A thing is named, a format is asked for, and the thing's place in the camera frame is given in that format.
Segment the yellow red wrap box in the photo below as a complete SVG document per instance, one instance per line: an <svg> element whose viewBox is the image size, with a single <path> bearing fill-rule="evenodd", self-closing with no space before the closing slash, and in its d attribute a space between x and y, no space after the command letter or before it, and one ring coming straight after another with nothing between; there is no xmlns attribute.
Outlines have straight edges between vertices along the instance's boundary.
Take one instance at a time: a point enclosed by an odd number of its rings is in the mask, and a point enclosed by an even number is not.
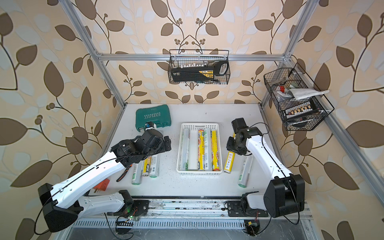
<svg viewBox="0 0 384 240"><path fill-rule="evenodd" d="M220 170L219 152L218 152L218 135L216 130L212 130L212 159L213 159L213 171Z"/></svg>

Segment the white barcode wrap roll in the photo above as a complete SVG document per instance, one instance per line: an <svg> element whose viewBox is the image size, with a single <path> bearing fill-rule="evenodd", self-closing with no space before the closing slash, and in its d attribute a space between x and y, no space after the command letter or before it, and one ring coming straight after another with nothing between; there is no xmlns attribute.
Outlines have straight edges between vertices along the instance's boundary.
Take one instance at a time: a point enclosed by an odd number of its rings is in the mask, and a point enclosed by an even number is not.
<svg viewBox="0 0 384 240"><path fill-rule="evenodd" d="M133 176L132 176L132 185L140 185L142 181L143 174L143 165L144 162L141 161L138 164L135 164Z"/></svg>

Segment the white green roll group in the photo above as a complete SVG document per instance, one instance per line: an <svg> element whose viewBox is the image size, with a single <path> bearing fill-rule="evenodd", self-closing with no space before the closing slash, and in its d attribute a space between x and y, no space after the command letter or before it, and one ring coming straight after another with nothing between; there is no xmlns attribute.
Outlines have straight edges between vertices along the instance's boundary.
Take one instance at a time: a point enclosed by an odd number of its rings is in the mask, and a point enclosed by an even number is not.
<svg viewBox="0 0 384 240"><path fill-rule="evenodd" d="M205 155L204 155L204 169L205 171L213 170L213 156L212 156L212 134L211 129L204 129L205 141Z"/></svg>

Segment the yellow wrap roll group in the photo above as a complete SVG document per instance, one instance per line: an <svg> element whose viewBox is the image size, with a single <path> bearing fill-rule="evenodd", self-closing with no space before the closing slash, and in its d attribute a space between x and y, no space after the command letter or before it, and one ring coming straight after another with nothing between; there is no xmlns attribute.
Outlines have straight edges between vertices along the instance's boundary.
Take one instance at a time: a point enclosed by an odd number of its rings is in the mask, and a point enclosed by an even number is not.
<svg viewBox="0 0 384 240"><path fill-rule="evenodd" d="M204 170L204 130L198 130L198 170Z"/></svg>
<svg viewBox="0 0 384 240"><path fill-rule="evenodd" d="M230 174L232 172L234 159L235 159L235 153L232 151L228 151L227 160L223 170L224 173Z"/></svg>

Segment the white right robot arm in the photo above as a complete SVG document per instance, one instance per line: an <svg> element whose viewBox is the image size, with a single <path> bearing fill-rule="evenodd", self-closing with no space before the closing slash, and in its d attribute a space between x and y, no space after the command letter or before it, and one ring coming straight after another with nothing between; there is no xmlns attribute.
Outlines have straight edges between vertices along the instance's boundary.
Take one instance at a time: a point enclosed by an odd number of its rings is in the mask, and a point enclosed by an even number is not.
<svg viewBox="0 0 384 240"><path fill-rule="evenodd" d="M229 137L227 150L238 156L256 160L269 184L263 195L250 192L243 195L243 211L263 210L272 218L300 213L305 208L305 181L293 175L277 158L264 139L264 134L254 126L247 126L243 118L232 121L234 137Z"/></svg>

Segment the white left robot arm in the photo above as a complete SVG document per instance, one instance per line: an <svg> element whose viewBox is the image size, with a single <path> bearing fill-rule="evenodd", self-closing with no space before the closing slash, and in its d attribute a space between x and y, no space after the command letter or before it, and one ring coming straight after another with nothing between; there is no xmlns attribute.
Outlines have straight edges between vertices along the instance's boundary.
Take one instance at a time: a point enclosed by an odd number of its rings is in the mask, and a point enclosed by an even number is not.
<svg viewBox="0 0 384 240"><path fill-rule="evenodd" d="M86 193L132 164L138 164L150 156L170 151L171 140L156 130L154 123L146 124L144 133L131 140L122 140L99 160L67 180L38 189L48 230L60 232L79 218L113 213L123 216L134 210L134 200L127 190L106 196L86 196Z"/></svg>

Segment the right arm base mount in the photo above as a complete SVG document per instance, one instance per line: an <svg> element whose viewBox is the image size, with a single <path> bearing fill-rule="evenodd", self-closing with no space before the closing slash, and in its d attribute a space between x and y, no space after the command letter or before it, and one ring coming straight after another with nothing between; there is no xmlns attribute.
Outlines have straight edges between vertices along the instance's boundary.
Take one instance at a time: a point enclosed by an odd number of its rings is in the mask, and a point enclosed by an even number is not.
<svg viewBox="0 0 384 240"><path fill-rule="evenodd" d="M247 199L250 194L257 194L258 191L248 192L242 194L238 201L226 201L225 208L228 210L229 217L268 217L269 214L266 210L252 209Z"/></svg>

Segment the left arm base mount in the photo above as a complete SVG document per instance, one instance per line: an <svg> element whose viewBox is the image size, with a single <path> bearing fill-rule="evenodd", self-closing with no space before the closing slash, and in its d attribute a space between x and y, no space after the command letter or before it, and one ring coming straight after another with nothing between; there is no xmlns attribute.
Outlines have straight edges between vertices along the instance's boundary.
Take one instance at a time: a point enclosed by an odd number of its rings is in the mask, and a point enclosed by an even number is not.
<svg viewBox="0 0 384 240"><path fill-rule="evenodd" d="M118 197L123 198L123 205L118 211L108 211L108 216L139 217L145 216L149 210L149 200L134 200L127 190L120 190Z"/></svg>

